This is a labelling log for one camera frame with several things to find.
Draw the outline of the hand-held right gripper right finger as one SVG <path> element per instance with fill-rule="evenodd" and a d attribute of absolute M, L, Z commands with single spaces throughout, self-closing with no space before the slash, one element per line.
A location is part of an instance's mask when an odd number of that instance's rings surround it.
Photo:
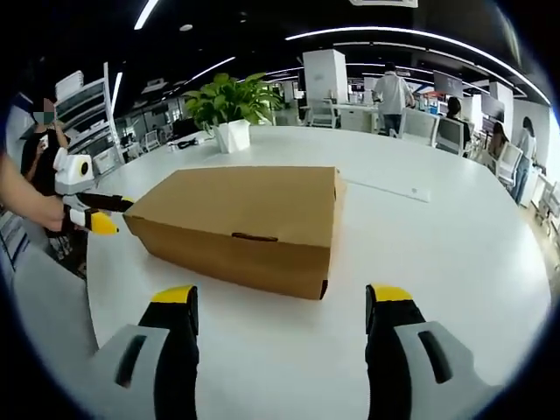
<path fill-rule="evenodd" d="M 427 321 L 399 287 L 366 287 L 365 362 L 371 419 L 472 419 L 501 392 L 474 368 L 473 352 Z"/>

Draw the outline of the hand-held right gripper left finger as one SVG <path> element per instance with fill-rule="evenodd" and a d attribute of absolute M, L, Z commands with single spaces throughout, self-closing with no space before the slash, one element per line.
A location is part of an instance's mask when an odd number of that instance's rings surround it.
<path fill-rule="evenodd" d="M 91 360 L 100 419 L 195 419 L 200 362 L 198 289 L 154 295 Z"/>

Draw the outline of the person's left hand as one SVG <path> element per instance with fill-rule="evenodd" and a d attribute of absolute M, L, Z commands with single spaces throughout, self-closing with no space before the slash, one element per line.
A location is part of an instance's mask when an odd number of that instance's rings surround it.
<path fill-rule="evenodd" d="M 56 197 L 42 197 L 38 204 L 37 223 L 42 227 L 60 232 L 65 219 L 65 205 L 63 201 Z"/>

